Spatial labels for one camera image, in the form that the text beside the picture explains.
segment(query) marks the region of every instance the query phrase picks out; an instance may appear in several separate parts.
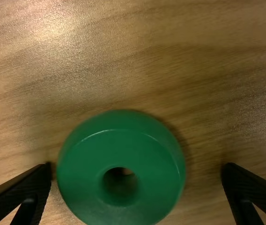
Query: wood grain surface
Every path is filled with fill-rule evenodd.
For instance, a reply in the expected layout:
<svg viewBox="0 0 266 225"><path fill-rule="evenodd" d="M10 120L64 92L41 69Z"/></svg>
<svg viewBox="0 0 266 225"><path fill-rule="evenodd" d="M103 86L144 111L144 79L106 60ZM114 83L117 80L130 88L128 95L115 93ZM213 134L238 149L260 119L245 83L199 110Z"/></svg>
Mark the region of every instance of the wood grain surface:
<svg viewBox="0 0 266 225"><path fill-rule="evenodd" d="M266 1L0 0L0 184L120 108L162 120L186 155L159 224L235 224L221 165L266 179ZM41 224L83 224L55 182Z"/></svg>

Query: green washer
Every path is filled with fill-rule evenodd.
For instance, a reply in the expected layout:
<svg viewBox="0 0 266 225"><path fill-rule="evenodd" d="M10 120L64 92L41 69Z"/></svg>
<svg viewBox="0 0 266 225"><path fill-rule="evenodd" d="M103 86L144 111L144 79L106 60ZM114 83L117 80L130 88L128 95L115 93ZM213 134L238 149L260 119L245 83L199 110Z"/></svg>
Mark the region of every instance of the green washer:
<svg viewBox="0 0 266 225"><path fill-rule="evenodd" d="M173 134L131 110L83 122L67 138L57 163L62 197L88 225L156 224L180 198L185 178Z"/></svg>

